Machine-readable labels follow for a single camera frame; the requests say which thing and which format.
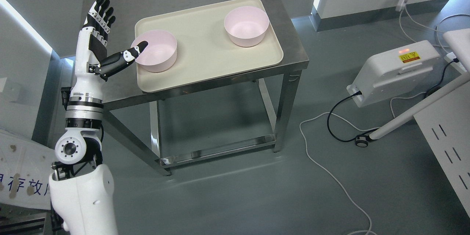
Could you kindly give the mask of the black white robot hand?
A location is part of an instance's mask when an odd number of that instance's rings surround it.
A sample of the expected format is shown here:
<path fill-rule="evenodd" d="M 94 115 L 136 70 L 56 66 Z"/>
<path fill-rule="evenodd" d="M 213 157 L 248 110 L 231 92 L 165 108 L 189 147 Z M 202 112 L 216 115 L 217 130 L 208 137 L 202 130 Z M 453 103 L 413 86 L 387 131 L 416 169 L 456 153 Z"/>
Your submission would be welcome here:
<path fill-rule="evenodd" d="M 131 48 L 107 55 L 108 35 L 116 21 L 110 0 L 96 0 L 89 9 L 79 37 L 76 49 L 76 76 L 99 76 L 104 81 L 127 68 L 148 46 L 148 41 L 141 41 Z"/>

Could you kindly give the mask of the white humanoid robot arm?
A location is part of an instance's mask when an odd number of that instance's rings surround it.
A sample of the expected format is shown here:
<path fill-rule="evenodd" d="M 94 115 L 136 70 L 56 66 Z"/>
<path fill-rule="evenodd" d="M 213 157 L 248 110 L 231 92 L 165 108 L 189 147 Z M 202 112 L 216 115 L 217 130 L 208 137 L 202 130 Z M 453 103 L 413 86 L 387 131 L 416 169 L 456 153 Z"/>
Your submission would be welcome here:
<path fill-rule="evenodd" d="M 76 73 L 66 106 L 66 132 L 57 141 L 49 176 L 52 207 L 72 235 L 116 235 L 114 180 L 103 163 L 100 130 L 104 80 Z"/>

